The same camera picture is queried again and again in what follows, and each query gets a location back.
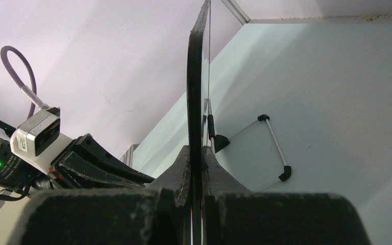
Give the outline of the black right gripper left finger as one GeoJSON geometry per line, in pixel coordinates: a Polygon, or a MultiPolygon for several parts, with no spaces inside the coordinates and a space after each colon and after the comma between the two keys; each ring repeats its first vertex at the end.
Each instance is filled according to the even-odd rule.
{"type": "Polygon", "coordinates": [[[189,152],[189,146],[184,145],[173,164],[145,189],[170,190],[173,192],[175,203],[186,203],[191,180],[189,152]]]}

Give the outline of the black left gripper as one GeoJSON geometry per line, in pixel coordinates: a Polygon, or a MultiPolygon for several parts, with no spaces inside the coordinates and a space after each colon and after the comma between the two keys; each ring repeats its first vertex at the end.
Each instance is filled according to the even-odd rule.
{"type": "Polygon", "coordinates": [[[133,189],[154,181],[112,156],[90,134],[68,145],[52,161],[48,176],[59,189],[133,189]]]}

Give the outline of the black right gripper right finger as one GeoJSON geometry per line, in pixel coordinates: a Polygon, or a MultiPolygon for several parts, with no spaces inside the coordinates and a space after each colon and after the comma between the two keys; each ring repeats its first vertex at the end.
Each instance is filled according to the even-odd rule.
{"type": "Polygon", "coordinates": [[[250,190],[220,165],[211,147],[203,147],[202,153],[202,197],[204,203],[242,199],[250,196],[250,190]]]}

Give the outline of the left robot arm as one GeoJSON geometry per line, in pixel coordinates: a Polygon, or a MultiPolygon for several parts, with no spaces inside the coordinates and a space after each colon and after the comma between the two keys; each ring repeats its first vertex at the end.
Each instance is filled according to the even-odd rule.
{"type": "Polygon", "coordinates": [[[0,120],[1,201],[42,190],[143,188],[153,177],[112,156],[92,135],[60,132],[59,110],[43,110],[15,128],[0,120]]]}

